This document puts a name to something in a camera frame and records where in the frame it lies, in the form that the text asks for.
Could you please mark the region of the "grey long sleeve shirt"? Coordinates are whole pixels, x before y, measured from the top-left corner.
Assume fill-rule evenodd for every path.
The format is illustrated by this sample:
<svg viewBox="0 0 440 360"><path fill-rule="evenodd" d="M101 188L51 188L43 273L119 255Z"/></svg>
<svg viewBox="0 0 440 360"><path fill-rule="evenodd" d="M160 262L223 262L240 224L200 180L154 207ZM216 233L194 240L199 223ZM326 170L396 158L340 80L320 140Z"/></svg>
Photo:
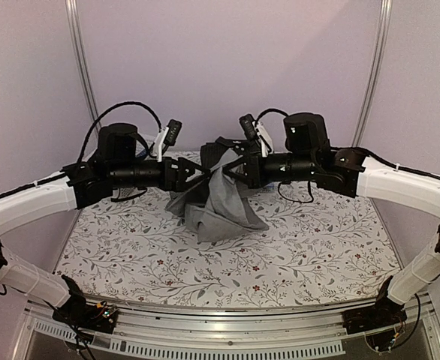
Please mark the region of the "grey long sleeve shirt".
<svg viewBox="0 0 440 360"><path fill-rule="evenodd" d="M200 184L182 193L172 193L165 210L183 218L199 243L213 243L261 231L269 226L257 216L248 198L255 192L217 169L208 181L206 200L199 205L188 200L200 193Z"/></svg>

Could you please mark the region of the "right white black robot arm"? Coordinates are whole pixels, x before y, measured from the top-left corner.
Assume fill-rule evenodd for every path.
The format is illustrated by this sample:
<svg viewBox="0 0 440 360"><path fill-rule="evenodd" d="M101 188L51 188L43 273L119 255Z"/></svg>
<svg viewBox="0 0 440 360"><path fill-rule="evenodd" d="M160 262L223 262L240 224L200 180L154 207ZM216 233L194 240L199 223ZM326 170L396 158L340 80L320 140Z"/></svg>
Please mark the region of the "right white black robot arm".
<svg viewBox="0 0 440 360"><path fill-rule="evenodd" d="M391 163L366 148L332 147L324 118L299 112L283 119L285 153L248 154L224 166L224 174L249 188L270 182L314 182L347 197L386 200L440 219L440 175ZM440 224L432 243L387 279L368 320L383 327L418 291L440 276Z"/></svg>

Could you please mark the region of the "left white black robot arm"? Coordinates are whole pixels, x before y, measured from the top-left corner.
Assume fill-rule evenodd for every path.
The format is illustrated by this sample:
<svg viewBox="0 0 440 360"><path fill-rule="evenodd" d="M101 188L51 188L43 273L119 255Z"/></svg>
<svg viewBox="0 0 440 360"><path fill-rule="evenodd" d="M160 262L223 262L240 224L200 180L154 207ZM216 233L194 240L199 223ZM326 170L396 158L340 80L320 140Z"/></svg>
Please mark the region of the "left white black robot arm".
<svg viewBox="0 0 440 360"><path fill-rule="evenodd" d="M182 124L170 120L148 145L137 126L113 123L98 132L96 150L80 151L77 161L46 178L0 193L0 238L16 228L60 212L84 209L123 188L183 192L206 179L209 170L163 151L176 142ZM0 284L62 310L76 326L91 319L80 287L69 277L50 274L26 262L0 241Z"/></svg>

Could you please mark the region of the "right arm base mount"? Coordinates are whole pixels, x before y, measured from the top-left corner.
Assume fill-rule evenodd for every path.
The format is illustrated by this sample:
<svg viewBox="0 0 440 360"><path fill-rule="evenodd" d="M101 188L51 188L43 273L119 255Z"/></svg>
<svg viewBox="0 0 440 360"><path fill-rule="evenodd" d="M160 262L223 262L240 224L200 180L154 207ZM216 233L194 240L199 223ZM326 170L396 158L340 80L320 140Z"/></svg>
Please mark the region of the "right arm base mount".
<svg viewBox="0 0 440 360"><path fill-rule="evenodd" d="M387 297L392 279L390 276L381 285L373 305L342 312L342 327L349 335L392 326L407 320L404 305L397 304Z"/></svg>

